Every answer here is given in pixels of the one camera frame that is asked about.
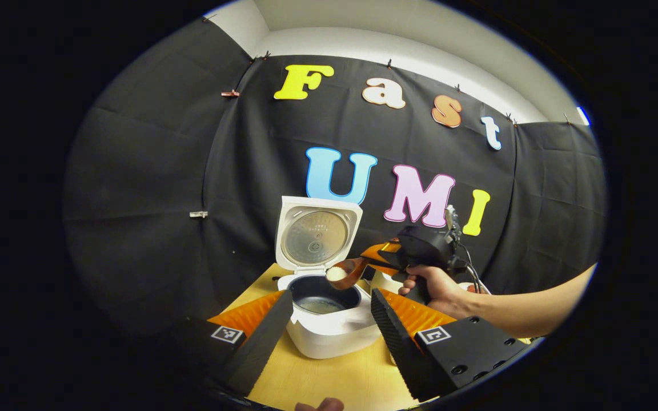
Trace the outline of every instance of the black backdrop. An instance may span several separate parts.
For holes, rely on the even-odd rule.
[[[0,8],[0,409],[214,408],[134,357],[83,294],[65,247],[60,188],[73,136],[103,87],[220,3]],[[642,242],[647,224],[658,226],[658,104],[642,104],[642,96],[658,102],[658,80],[645,80],[658,79],[658,9],[497,0],[452,7],[517,42],[575,92],[603,143],[613,210],[580,308],[513,372],[464,396],[473,405],[466,409],[658,406],[658,292],[649,286],[658,279],[658,240]]]
[[[289,65],[329,65],[334,75],[306,99],[274,99]],[[365,101],[368,78],[397,82],[405,107]],[[232,89],[240,97],[220,95]],[[439,94],[462,104],[459,127],[432,119]],[[486,141],[483,116],[499,127],[499,151]],[[605,175],[588,127],[514,127],[472,96],[380,63],[321,55],[251,62],[219,27],[193,21],[115,78],[71,150],[65,226],[94,301],[135,333],[224,309],[274,262],[281,196],[307,195],[313,147],[342,154],[332,172],[337,195],[352,184],[350,154],[377,158],[350,257],[422,224],[383,217],[392,168],[406,164],[424,189],[437,174],[455,179],[448,201],[462,225],[473,190],[491,195],[481,233],[463,242],[493,293],[553,287],[596,261]],[[207,218],[188,217],[203,210]]]

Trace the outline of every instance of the letter m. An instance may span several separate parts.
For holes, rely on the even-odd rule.
[[[438,174],[428,185],[428,189],[423,190],[415,167],[398,164],[392,168],[392,172],[398,177],[398,182],[392,206],[384,213],[384,218],[388,221],[405,221],[407,215],[404,213],[404,209],[407,204],[411,221],[418,221],[420,216],[428,210],[423,218],[423,224],[429,227],[445,227],[444,209],[448,204],[451,188],[455,184],[454,178]]]

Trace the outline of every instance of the orange letter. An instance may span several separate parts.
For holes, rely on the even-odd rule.
[[[462,104],[457,99],[449,96],[437,96],[433,101],[436,107],[431,110],[433,120],[447,127],[458,127],[462,123],[462,117],[459,113],[462,111]]]

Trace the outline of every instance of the yellow letter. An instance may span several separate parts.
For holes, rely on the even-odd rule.
[[[387,78],[371,78],[367,81],[368,86],[379,86],[382,84],[384,87],[368,87],[362,91],[362,97],[373,104],[387,104],[392,108],[405,107],[403,101],[403,89],[399,84]]]
[[[290,65],[286,67],[286,70],[288,75],[284,86],[274,94],[274,99],[303,100],[308,97],[308,93],[303,91],[304,84],[308,86],[309,90],[315,90],[322,81],[322,75],[327,77],[334,75],[334,68],[331,66]]]
[[[467,236],[478,236],[481,232],[481,217],[484,215],[486,203],[491,200],[489,193],[484,190],[474,190],[474,207],[471,209],[471,216],[468,223],[464,226],[464,234]]]

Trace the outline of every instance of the orange gripper pad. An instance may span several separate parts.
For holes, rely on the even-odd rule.
[[[428,330],[429,328],[439,327],[455,321],[455,318],[426,307],[423,304],[416,303],[400,294],[395,294],[395,292],[382,288],[379,291],[384,296],[384,299],[387,300],[387,304],[398,315],[400,322],[405,327],[405,331],[408,332],[410,338],[413,338],[413,342],[415,342],[415,334],[418,331]]]
[[[263,318],[266,317],[266,314],[271,310],[274,304],[276,304],[276,301],[281,297],[283,292],[284,291],[282,290],[268,294],[265,297],[261,297],[260,299],[253,300],[242,306],[235,307],[234,309],[216,315],[215,317],[208,319],[208,321],[210,323],[224,325],[225,327],[242,330],[243,333],[245,333],[247,340],[250,338],[251,334],[253,334],[255,328],[258,327],[260,322],[263,321]]]
[[[388,241],[386,243],[373,245],[372,247],[366,249],[365,252],[363,252],[360,256],[370,258],[371,260],[381,261],[382,263],[389,263],[389,261],[380,257],[378,251],[382,250],[386,252],[397,252],[399,249],[400,249],[399,243]]]
[[[374,264],[368,264],[370,267],[373,267],[377,271],[382,271],[383,273],[386,273],[390,277],[394,276],[395,274],[398,273],[398,270],[395,270],[394,268],[387,268],[387,267],[382,267],[380,265],[374,265]]]

